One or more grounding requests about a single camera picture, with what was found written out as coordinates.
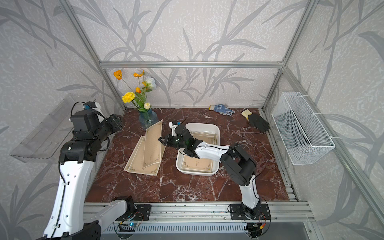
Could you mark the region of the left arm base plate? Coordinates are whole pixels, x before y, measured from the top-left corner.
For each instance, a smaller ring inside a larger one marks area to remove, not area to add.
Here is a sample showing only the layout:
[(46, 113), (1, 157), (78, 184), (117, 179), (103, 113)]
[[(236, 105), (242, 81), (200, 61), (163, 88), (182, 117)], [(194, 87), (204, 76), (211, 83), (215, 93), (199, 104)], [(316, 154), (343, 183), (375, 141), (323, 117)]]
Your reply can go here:
[(122, 222), (125, 220), (126, 222), (131, 221), (148, 221), (150, 218), (152, 205), (149, 204), (138, 204), (133, 207), (133, 209), (127, 210), (122, 216), (116, 219), (116, 221)]

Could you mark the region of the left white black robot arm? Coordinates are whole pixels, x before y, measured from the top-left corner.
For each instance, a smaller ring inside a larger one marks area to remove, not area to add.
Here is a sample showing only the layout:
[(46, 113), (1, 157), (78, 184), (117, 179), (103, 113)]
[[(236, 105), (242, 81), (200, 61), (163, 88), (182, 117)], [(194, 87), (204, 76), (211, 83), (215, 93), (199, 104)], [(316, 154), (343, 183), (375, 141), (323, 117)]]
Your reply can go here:
[(59, 186), (43, 240), (99, 240), (112, 222), (135, 209), (131, 198), (118, 197), (84, 220), (87, 186), (97, 153), (111, 134), (122, 130), (122, 118), (116, 114), (105, 118), (99, 111), (87, 109), (72, 115), (71, 122), (73, 138), (60, 151)]

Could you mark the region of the beige stationery sheet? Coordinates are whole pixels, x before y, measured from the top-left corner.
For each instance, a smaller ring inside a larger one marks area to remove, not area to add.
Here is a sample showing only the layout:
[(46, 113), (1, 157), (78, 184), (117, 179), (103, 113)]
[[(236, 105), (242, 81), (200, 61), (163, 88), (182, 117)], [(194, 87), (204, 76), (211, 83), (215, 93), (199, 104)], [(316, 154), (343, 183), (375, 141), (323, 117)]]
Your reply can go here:
[(143, 168), (161, 162), (162, 144), (158, 139), (162, 136), (162, 124), (159, 121), (146, 129)]

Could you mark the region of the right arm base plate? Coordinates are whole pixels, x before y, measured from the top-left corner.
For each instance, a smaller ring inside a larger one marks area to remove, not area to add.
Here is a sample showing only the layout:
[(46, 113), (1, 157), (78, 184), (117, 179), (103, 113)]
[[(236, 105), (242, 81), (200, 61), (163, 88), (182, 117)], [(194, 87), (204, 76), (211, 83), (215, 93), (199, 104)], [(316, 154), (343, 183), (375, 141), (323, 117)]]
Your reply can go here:
[(228, 212), (231, 215), (231, 220), (268, 221), (271, 219), (271, 212), (267, 203), (259, 203), (253, 209), (243, 204), (230, 204), (228, 206)]

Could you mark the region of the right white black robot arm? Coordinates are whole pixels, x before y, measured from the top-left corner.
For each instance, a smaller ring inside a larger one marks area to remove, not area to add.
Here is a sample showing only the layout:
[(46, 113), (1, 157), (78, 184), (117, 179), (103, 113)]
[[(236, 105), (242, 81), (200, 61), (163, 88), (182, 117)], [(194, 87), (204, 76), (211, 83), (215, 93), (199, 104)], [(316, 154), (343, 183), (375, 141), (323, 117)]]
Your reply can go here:
[(255, 183), (257, 163), (240, 144), (208, 144), (195, 139), (184, 124), (175, 121), (171, 122), (171, 130), (170, 134), (159, 138), (162, 145), (182, 149), (186, 156), (192, 158), (210, 159), (221, 163), (231, 179), (240, 187), (243, 208), (255, 211), (261, 206)]

